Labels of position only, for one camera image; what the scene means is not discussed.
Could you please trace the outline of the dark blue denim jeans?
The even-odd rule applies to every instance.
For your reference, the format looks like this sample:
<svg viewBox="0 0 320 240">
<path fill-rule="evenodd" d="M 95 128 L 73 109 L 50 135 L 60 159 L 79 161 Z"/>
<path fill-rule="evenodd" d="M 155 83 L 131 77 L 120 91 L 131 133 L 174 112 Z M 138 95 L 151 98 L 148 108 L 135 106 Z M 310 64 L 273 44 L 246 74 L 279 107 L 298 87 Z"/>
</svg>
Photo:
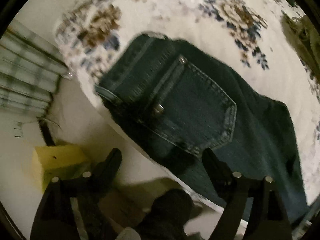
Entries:
<svg viewBox="0 0 320 240">
<path fill-rule="evenodd" d="M 214 204 L 226 205 L 204 169 L 207 148 L 247 178 L 271 176 L 290 222 L 307 212 L 287 106 L 187 41 L 136 37 L 95 91 L 152 160 Z"/>
</svg>

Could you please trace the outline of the yellow cardboard box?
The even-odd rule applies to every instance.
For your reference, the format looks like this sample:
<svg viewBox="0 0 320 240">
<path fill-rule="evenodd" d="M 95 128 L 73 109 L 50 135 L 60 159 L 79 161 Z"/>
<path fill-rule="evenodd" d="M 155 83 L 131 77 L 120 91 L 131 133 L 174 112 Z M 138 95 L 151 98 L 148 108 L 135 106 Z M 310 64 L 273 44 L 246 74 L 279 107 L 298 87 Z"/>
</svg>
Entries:
<svg viewBox="0 0 320 240">
<path fill-rule="evenodd" d="M 90 171 L 91 160 L 78 145 L 34 148 L 31 172 L 41 192 L 44 192 L 53 180 L 79 178 Z"/>
</svg>

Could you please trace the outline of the green plaid curtain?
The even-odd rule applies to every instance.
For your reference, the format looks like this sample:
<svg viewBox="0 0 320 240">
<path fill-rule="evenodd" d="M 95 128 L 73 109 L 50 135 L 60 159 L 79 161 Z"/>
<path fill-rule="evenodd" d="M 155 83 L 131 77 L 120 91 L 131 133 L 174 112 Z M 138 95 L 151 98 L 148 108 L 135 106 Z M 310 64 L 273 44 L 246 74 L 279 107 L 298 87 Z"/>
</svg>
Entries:
<svg viewBox="0 0 320 240">
<path fill-rule="evenodd" d="M 1 37 L 1 108 L 43 117 L 68 73 L 58 49 L 13 20 Z"/>
</svg>

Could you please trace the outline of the dark green folded quilt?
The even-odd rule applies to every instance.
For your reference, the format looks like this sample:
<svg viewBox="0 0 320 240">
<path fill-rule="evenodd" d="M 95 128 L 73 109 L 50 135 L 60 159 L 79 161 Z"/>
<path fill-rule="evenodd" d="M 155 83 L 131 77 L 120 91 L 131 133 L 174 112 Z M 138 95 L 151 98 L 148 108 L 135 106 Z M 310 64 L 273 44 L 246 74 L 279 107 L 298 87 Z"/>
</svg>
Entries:
<svg viewBox="0 0 320 240">
<path fill-rule="evenodd" d="M 311 69 L 319 82 L 319 33 L 308 16 L 290 17 L 284 11 L 280 20 L 287 42 Z"/>
</svg>

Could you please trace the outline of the floral fleece bed blanket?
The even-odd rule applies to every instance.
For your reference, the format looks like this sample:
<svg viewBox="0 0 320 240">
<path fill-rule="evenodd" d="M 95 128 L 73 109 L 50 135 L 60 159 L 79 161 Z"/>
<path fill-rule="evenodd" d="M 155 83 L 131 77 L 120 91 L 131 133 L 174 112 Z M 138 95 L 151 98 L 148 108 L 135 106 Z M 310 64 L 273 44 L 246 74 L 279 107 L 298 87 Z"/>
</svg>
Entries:
<svg viewBox="0 0 320 240">
<path fill-rule="evenodd" d="M 184 39 L 231 66 L 258 93 L 285 103 L 300 155 L 306 199 L 319 195 L 319 82 L 287 42 L 284 0 L 76 0 L 56 23 L 55 41 L 90 103 L 129 42 L 147 31 Z"/>
</svg>

